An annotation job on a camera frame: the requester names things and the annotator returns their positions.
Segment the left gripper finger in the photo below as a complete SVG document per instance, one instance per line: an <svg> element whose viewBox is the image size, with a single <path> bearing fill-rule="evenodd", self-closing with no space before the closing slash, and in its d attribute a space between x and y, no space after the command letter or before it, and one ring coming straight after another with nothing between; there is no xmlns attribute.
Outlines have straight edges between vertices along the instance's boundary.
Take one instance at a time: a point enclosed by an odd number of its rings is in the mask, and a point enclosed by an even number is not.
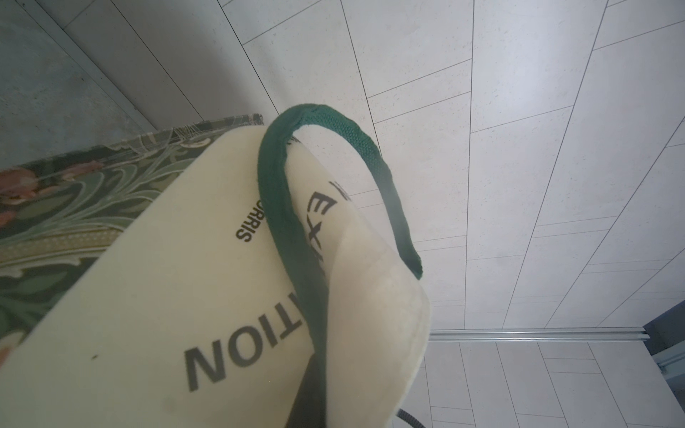
<svg viewBox="0 0 685 428"><path fill-rule="evenodd" d="M325 370L313 355L306 367L285 428L326 427Z"/></svg>

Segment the cream canvas tote bag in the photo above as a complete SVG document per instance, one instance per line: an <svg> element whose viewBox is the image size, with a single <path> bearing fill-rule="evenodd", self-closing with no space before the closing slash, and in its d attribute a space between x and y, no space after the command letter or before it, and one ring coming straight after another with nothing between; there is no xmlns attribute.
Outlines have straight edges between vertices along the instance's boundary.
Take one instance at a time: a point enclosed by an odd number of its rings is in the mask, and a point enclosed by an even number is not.
<svg viewBox="0 0 685 428"><path fill-rule="evenodd" d="M326 105L202 122L1 174L4 427L326 427L402 403L430 304L392 173Z"/></svg>

